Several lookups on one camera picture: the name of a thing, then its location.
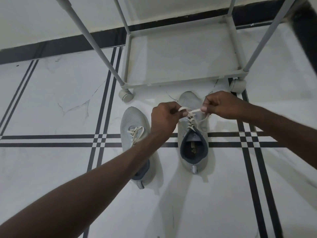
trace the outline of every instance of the shoelace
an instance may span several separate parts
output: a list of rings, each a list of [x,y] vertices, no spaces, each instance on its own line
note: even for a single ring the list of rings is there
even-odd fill
[[[200,108],[191,110],[191,109],[188,108],[188,107],[180,107],[180,108],[178,109],[178,111],[181,111],[181,110],[184,110],[184,109],[186,109],[186,111],[188,112],[188,115],[187,115],[187,117],[185,118],[185,119],[188,120],[188,123],[187,123],[187,124],[188,124],[188,128],[192,129],[192,130],[195,132],[195,130],[194,130],[194,128],[193,128],[194,125],[195,125],[195,124],[194,124],[194,122],[195,122],[197,129],[198,129],[200,132],[202,132],[202,130],[200,130],[200,128],[199,128],[199,124],[200,124],[202,121],[208,119],[209,116],[210,116],[210,114],[207,114],[206,118],[204,118],[203,120],[197,121],[196,118],[195,118],[196,114],[194,114],[194,113],[195,113],[195,112],[202,112],[202,111],[200,110]]]
[[[142,132],[139,136],[137,136],[137,133],[138,131],[142,129]],[[129,129],[127,131],[128,133],[130,133],[130,135],[132,136],[132,143],[131,143],[131,146],[130,148],[141,138],[143,132],[144,132],[144,127],[143,126],[139,126],[139,127],[136,127],[136,128],[132,128],[132,129]]]

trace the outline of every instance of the metal pole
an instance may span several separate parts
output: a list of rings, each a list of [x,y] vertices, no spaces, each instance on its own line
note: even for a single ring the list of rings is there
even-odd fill
[[[69,0],[57,0],[57,2],[60,4],[60,6],[67,12],[67,14],[71,17],[71,19],[74,21],[78,29],[81,31],[81,33],[85,36],[85,38],[88,40],[90,45],[93,47],[93,49],[98,53],[99,57],[103,60],[103,62],[106,64],[106,66],[109,68],[113,76],[117,79],[120,86],[124,85],[124,81],[122,81],[121,77],[117,73],[117,71],[113,68],[103,51],[100,49],[96,41],[93,39],[92,35],[89,33],[85,25],[82,23],[82,21],[79,19],[78,15],[72,8],[72,4]]]
[[[293,4],[295,0],[285,0],[282,7],[280,8],[279,12],[277,13],[276,17],[274,18],[273,22],[265,32],[263,38],[261,39],[260,43],[256,47],[254,53],[252,54],[250,60],[248,63],[245,65],[243,71],[248,72],[250,71],[251,66],[253,65],[254,61],[256,58],[259,56],[260,52],[262,51],[263,47],[267,43],[267,41],[270,39],[272,34],[275,32],[277,26],[279,23],[282,21],[284,18],[285,14],[287,11],[290,9],[291,5]]]
[[[124,18],[124,15],[123,15],[123,12],[122,12],[122,9],[121,9],[121,7],[120,7],[120,4],[119,4],[118,0],[114,0],[114,3],[115,3],[116,6],[117,6],[117,9],[118,9],[119,15],[120,15],[120,17],[121,17],[121,20],[122,20],[122,22],[123,22],[123,25],[124,25],[124,28],[125,28],[125,30],[126,30],[126,33],[127,33],[128,35],[130,35],[131,32],[130,32],[130,30],[129,30],[128,24],[126,23],[126,20],[125,20],[125,18]]]
[[[235,6],[236,0],[231,0],[229,11],[228,11],[228,17],[232,16],[233,7]]]

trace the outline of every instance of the rolling cart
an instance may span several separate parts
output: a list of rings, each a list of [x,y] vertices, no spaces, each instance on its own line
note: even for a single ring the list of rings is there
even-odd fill
[[[119,97],[124,102],[133,99],[129,88],[221,78],[235,78],[230,91],[243,92],[244,78],[294,1],[284,1],[247,62],[232,19],[236,0],[231,0],[227,15],[133,32],[114,0],[127,32],[121,79],[70,1],[57,0],[121,85]]]

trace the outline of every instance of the floor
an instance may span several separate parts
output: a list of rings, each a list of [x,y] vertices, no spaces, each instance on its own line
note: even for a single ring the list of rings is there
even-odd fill
[[[267,28],[238,31],[247,58]],[[120,74],[124,47],[103,51]],[[317,76],[287,24],[246,80],[239,98],[317,128]],[[94,51],[1,65],[0,223],[120,154],[127,107],[150,121],[153,107],[184,91],[203,98],[228,88],[228,80],[136,88],[125,104]],[[203,172],[181,166],[176,129],[155,153],[153,182],[144,190],[129,182],[81,237],[316,237],[317,171],[258,128],[216,115],[209,127]]]

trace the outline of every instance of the sneaker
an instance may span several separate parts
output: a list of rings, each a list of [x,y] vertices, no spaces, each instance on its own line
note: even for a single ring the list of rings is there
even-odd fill
[[[178,103],[187,111],[200,109],[203,101],[193,92],[184,92]],[[208,119],[203,112],[189,112],[178,122],[178,147],[181,163],[190,172],[201,172],[208,162]]]
[[[121,143],[123,152],[127,151],[150,132],[150,126],[145,115],[135,107],[126,109],[120,125]],[[132,177],[132,181],[139,189],[149,184],[155,175],[154,160],[151,156],[146,164]]]

